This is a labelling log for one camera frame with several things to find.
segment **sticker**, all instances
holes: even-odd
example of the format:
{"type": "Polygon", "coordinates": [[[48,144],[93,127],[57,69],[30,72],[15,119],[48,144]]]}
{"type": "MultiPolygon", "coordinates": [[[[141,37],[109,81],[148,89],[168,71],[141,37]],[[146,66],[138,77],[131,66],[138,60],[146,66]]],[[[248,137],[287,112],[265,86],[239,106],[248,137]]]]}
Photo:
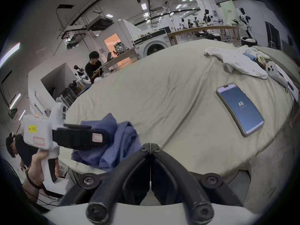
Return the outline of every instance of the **sticker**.
{"type": "Polygon", "coordinates": [[[33,137],[33,143],[36,145],[40,145],[40,146],[46,145],[45,139],[43,139],[41,137],[33,137]]]}
{"type": "Polygon", "coordinates": [[[37,127],[35,125],[29,125],[28,131],[30,133],[36,133],[37,132],[37,127]]]}
{"type": "Polygon", "coordinates": [[[96,142],[96,143],[101,143],[102,142],[102,134],[98,134],[98,133],[93,133],[92,136],[92,141],[96,142]]]}

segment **laptop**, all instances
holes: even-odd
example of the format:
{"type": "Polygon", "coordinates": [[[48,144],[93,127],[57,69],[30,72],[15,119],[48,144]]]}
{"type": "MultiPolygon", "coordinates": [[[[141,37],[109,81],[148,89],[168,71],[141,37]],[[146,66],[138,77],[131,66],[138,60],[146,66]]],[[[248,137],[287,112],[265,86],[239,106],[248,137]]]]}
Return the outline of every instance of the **laptop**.
{"type": "Polygon", "coordinates": [[[107,62],[109,62],[112,58],[112,53],[109,52],[108,55],[107,55],[107,62]]]}

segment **washing machine door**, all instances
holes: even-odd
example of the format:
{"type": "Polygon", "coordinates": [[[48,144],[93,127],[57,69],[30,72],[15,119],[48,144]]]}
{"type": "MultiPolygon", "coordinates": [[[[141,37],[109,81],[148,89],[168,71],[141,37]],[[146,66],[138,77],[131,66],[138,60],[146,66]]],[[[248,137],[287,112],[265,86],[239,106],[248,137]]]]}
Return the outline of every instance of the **washing machine door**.
{"type": "Polygon", "coordinates": [[[160,40],[155,40],[148,43],[144,48],[144,57],[149,56],[159,50],[167,48],[168,45],[160,40]]]}

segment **phone screen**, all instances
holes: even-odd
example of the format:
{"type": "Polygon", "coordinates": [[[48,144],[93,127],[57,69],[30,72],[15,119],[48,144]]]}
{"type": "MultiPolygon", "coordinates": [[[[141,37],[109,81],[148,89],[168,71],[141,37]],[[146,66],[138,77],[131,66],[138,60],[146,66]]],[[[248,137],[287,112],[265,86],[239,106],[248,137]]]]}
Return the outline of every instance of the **phone screen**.
{"type": "Polygon", "coordinates": [[[246,134],[263,125],[264,120],[259,111],[235,84],[218,88],[218,92],[227,102],[246,134]]]}

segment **wooden table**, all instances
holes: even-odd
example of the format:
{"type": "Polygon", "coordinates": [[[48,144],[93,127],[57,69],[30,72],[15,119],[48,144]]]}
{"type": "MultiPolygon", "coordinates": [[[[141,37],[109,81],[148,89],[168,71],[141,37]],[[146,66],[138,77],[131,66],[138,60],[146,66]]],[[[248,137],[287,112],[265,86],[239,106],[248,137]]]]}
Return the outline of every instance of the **wooden table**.
{"type": "Polygon", "coordinates": [[[176,35],[181,35],[184,33],[189,33],[189,32],[198,32],[198,31],[202,31],[202,30],[209,30],[209,29],[220,29],[220,34],[221,34],[221,40],[223,41],[223,29],[232,29],[233,30],[233,35],[235,38],[235,45],[237,45],[238,42],[238,31],[235,32],[236,29],[238,29],[239,27],[236,26],[205,26],[205,27],[196,27],[196,28],[188,28],[188,29],[182,29],[179,31],[175,31],[175,32],[170,32],[168,33],[168,37],[172,45],[172,41],[171,41],[171,37],[173,37],[175,45],[177,45],[177,39],[176,39],[176,35]]]}

